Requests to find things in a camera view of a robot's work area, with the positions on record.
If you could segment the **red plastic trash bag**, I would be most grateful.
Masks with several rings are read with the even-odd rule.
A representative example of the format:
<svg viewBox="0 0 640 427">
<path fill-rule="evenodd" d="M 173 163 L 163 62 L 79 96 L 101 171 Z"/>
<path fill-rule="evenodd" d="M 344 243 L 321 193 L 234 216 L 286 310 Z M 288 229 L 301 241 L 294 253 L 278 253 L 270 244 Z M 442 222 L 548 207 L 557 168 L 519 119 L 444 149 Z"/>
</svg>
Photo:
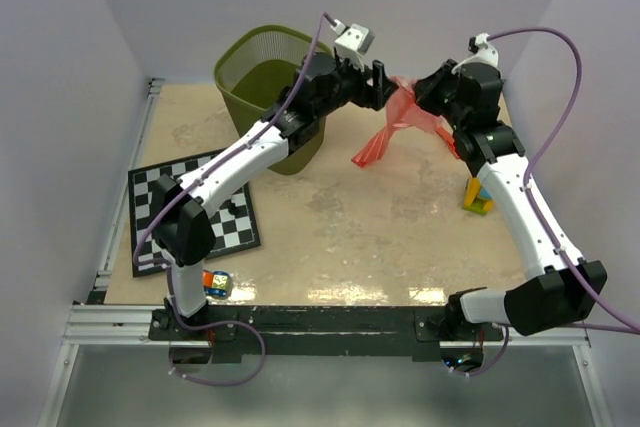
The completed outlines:
<svg viewBox="0 0 640 427">
<path fill-rule="evenodd" d="M 439 136 L 454 158 L 458 159 L 453 136 L 444 126 L 444 119 L 422 110 L 416 104 L 413 90 L 416 80 L 397 76 L 392 80 L 398 89 L 385 104 L 385 125 L 351 158 L 351 162 L 364 168 L 381 160 L 389 147 L 391 137 L 407 128 L 417 128 L 426 134 Z"/>
</svg>

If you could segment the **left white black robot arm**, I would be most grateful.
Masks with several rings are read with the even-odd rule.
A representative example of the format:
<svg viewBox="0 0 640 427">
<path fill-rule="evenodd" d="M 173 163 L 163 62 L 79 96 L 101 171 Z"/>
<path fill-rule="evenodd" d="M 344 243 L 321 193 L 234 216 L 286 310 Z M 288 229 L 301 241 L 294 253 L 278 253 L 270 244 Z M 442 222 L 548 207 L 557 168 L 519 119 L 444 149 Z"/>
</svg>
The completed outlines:
<svg viewBox="0 0 640 427">
<path fill-rule="evenodd" d="M 359 68 L 336 54 L 309 54 L 293 85 L 238 141 L 179 179 L 163 175 L 153 183 L 146 233 L 163 251 L 177 333 L 196 339 L 207 327 L 202 272 L 216 243 L 213 214 L 240 187 L 305 146 L 326 116 L 349 103 L 379 111 L 397 88 L 380 61 Z"/>
</svg>

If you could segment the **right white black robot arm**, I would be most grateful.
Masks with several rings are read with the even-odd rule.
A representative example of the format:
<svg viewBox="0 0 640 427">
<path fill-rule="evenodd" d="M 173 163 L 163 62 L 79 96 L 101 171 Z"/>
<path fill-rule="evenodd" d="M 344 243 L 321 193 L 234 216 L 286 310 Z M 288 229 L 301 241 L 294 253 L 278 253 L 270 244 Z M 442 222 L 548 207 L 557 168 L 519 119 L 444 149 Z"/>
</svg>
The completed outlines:
<svg viewBox="0 0 640 427">
<path fill-rule="evenodd" d="M 495 66 L 452 59 L 413 87 L 417 106 L 452 128 L 458 156 L 502 213 L 525 272 L 525 282 L 510 290 L 476 288 L 450 296 L 445 326 L 459 340 L 469 339 L 481 323 L 507 324 L 528 336 L 583 321 L 607 280 L 602 263 L 584 258 L 525 175 L 525 149 L 498 118 L 502 87 Z"/>
</svg>

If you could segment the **olive green mesh trash bin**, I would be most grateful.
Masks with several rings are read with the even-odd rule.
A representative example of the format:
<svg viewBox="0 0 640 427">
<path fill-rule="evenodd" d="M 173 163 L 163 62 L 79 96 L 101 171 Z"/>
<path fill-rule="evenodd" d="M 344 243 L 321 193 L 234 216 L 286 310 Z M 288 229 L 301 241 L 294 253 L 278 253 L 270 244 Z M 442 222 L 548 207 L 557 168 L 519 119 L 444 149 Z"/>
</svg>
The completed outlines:
<svg viewBox="0 0 640 427">
<path fill-rule="evenodd" d="M 218 60 L 213 77 L 239 136 L 294 84 L 311 41 L 289 27 L 264 25 L 247 32 Z"/>
</svg>

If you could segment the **colourful toy block stack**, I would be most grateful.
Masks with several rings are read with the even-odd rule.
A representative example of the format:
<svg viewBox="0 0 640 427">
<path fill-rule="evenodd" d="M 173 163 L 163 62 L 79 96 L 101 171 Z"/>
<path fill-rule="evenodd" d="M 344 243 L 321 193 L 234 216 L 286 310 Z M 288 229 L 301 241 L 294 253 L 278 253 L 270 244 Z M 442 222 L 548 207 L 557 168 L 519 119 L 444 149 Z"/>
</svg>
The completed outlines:
<svg viewBox="0 0 640 427">
<path fill-rule="evenodd" d="M 476 177 L 470 177 L 466 183 L 462 208 L 481 216 L 488 214 L 494 207 L 494 200 Z"/>
</svg>

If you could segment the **black chess piece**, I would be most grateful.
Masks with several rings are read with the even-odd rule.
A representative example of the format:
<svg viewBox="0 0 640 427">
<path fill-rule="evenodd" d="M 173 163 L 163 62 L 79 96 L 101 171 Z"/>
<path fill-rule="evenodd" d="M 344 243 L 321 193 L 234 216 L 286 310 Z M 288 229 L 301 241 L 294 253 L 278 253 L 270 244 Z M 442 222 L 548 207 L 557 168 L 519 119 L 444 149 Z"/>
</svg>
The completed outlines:
<svg viewBox="0 0 640 427">
<path fill-rule="evenodd" d="M 238 206 L 233 202 L 233 201 L 229 201 L 229 205 L 228 205 L 228 212 L 231 215 L 236 215 L 239 211 Z"/>
</svg>

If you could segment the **black white chessboard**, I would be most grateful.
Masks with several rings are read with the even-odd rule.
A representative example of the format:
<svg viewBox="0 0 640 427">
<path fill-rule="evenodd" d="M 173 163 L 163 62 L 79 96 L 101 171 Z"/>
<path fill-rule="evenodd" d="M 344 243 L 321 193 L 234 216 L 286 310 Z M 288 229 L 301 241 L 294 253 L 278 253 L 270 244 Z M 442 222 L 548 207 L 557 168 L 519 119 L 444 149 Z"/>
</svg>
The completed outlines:
<svg viewBox="0 0 640 427">
<path fill-rule="evenodd" d="M 179 177 L 204 166 L 219 152 L 217 150 L 192 156 L 169 160 L 146 167 L 139 167 L 128 172 L 127 188 L 129 201 L 129 223 L 131 247 L 136 248 L 144 230 L 152 220 L 151 185 L 162 175 Z M 239 208 L 236 215 L 228 212 L 229 201 Z M 261 245 L 258 223 L 253 208 L 250 188 L 247 184 L 238 189 L 219 210 L 210 217 L 210 224 L 216 236 L 214 248 L 209 253 L 210 259 L 222 257 Z M 141 247 L 139 264 L 132 265 L 135 278 L 160 273 L 162 268 L 150 265 L 152 259 L 160 258 L 162 250 L 152 238 L 148 238 Z"/>
</svg>

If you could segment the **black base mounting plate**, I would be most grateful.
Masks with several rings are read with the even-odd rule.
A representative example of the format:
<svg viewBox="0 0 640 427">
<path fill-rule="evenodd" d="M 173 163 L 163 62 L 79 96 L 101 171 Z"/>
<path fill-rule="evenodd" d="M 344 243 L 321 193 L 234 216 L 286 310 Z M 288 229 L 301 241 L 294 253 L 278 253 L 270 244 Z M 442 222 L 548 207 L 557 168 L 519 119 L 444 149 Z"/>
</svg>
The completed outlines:
<svg viewBox="0 0 640 427">
<path fill-rule="evenodd" d="M 167 342 L 179 361 L 239 363 L 269 356 L 408 357 L 437 362 L 447 342 L 501 341 L 489 324 L 450 327 L 442 306 L 250 306 L 209 305 L 182 328 L 170 306 L 151 314 L 149 339 Z"/>
</svg>

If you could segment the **orange blue toy car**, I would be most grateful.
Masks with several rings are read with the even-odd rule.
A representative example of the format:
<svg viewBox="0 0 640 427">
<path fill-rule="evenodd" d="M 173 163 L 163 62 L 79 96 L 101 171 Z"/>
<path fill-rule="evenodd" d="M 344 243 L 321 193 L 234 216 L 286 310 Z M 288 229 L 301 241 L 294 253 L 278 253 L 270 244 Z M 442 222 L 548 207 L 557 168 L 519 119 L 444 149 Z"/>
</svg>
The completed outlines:
<svg viewBox="0 0 640 427">
<path fill-rule="evenodd" d="M 225 271 L 204 270 L 202 273 L 202 283 L 207 296 L 226 298 L 231 291 L 232 279 Z"/>
</svg>

